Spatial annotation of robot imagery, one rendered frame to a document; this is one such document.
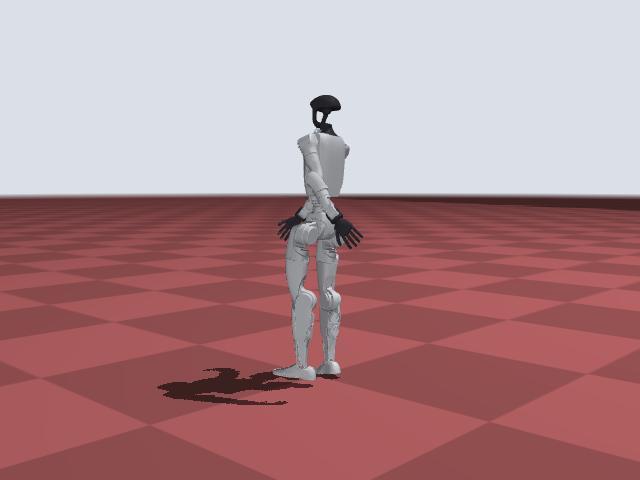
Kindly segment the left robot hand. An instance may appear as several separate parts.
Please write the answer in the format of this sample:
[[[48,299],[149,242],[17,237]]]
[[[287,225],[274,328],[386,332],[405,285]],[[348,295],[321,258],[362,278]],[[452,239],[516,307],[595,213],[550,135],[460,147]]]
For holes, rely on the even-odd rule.
[[[353,241],[353,239],[349,236],[349,233],[352,235],[352,237],[358,242],[360,243],[360,240],[356,237],[356,235],[351,231],[351,229],[357,234],[359,235],[361,238],[363,238],[363,236],[361,235],[361,233],[356,230],[353,225],[345,220],[342,219],[343,215],[341,214],[341,212],[338,210],[338,208],[334,207],[337,212],[339,213],[339,215],[337,215],[336,217],[334,217],[332,220],[329,218],[329,216],[326,214],[326,217],[329,219],[329,221],[332,224],[335,224],[334,226],[334,230],[336,230],[336,240],[339,246],[342,245],[341,241],[340,241],[340,237],[339,235],[343,238],[344,242],[346,243],[346,245],[352,249],[352,247],[350,246],[350,244],[348,243],[347,239],[345,238],[345,236],[349,239],[349,241],[351,241],[351,243],[356,247],[357,244]]]

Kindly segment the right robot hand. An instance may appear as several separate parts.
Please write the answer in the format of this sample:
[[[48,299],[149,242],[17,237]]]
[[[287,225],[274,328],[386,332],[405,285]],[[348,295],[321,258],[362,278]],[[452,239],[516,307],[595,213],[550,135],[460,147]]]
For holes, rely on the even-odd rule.
[[[287,227],[287,229],[283,232],[283,234],[281,235],[280,239],[282,239],[284,237],[284,235],[288,232],[288,230],[291,231],[292,227],[298,224],[301,224],[301,221],[304,222],[306,220],[302,219],[298,213],[302,210],[303,207],[299,208],[299,210],[295,213],[295,217],[290,217],[289,219],[285,219],[283,221],[281,221],[278,226],[281,226],[282,224],[286,223],[285,226],[283,226],[280,231],[278,232],[278,235],[280,235],[280,233]],[[286,241],[289,237],[290,231],[288,232],[287,236],[285,237],[284,241]]]

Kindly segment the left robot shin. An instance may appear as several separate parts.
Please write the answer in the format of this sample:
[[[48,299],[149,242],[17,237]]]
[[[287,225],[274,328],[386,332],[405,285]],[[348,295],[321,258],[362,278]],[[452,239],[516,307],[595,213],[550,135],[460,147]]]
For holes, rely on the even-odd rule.
[[[296,368],[305,369],[307,365],[308,346],[312,339],[314,313],[312,312],[313,299],[307,293],[302,293],[292,300],[292,331],[295,346]],[[301,366],[304,366],[302,368]]]

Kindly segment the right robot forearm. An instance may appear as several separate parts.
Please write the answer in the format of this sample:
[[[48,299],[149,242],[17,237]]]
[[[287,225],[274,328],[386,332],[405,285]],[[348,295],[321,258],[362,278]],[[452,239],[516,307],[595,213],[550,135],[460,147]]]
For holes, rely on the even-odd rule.
[[[313,204],[311,204],[311,201],[317,200],[316,196],[309,196],[308,199],[309,200],[305,202],[302,210],[298,213],[302,219],[305,219],[308,213],[313,212]]]

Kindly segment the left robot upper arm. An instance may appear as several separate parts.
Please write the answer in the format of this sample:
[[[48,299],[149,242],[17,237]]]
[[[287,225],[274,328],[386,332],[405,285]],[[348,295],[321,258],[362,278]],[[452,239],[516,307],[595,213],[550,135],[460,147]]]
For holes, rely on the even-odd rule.
[[[298,147],[303,154],[306,166],[311,170],[310,172],[316,172],[323,180],[323,172],[317,152],[318,140],[316,138],[316,135],[310,133],[301,137],[298,140]],[[308,186],[311,188],[309,184]]]

